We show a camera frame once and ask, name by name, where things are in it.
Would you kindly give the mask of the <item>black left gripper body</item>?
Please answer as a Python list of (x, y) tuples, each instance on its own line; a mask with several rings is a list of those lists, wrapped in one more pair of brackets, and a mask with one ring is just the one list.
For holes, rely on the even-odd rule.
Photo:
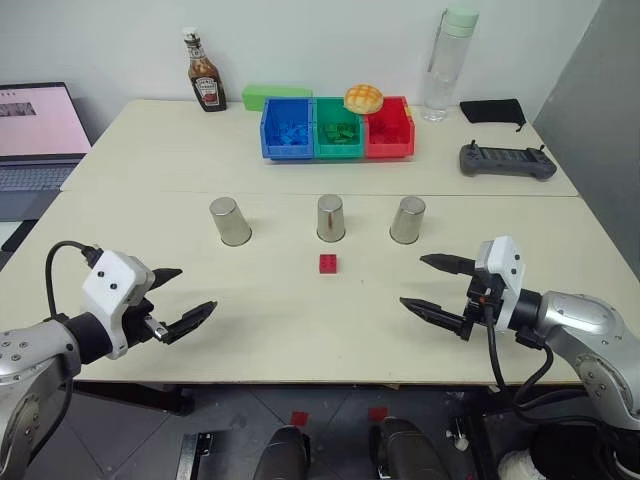
[(153, 310), (154, 305), (145, 296), (142, 296), (136, 305), (126, 308), (122, 316), (122, 328), (129, 347), (145, 343), (152, 338), (159, 341), (168, 338), (166, 325), (152, 317)]

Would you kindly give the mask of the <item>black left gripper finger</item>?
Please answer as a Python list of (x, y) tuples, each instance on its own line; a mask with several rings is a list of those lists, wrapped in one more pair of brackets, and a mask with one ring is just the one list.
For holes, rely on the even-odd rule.
[(158, 268), (152, 271), (153, 282), (149, 291), (155, 290), (183, 273), (179, 268)]
[(178, 321), (170, 325), (163, 324), (166, 332), (161, 335), (161, 342), (170, 345), (196, 330), (211, 316), (217, 305), (214, 301), (205, 302), (185, 312)]

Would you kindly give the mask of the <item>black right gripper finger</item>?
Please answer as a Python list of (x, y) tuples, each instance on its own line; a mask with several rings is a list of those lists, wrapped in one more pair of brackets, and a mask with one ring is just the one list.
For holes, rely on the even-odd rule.
[(432, 253), (420, 257), (427, 265), (454, 275), (463, 274), (473, 277), (476, 274), (475, 261), (456, 255)]
[(464, 316), (445, 311), (440, 305), (422, 299), (400, 297), (399, 301), (422, 320), (451, 331), (464, 341), (469, 340), (473, 322)]

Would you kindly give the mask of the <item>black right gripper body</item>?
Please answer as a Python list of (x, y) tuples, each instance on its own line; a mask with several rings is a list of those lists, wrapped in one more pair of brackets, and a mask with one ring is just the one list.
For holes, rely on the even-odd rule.
[(497, 274), (474, 275), (466, 292), (461, 339), (468, 341), (475, 324), (496, 327), (505, 284)]

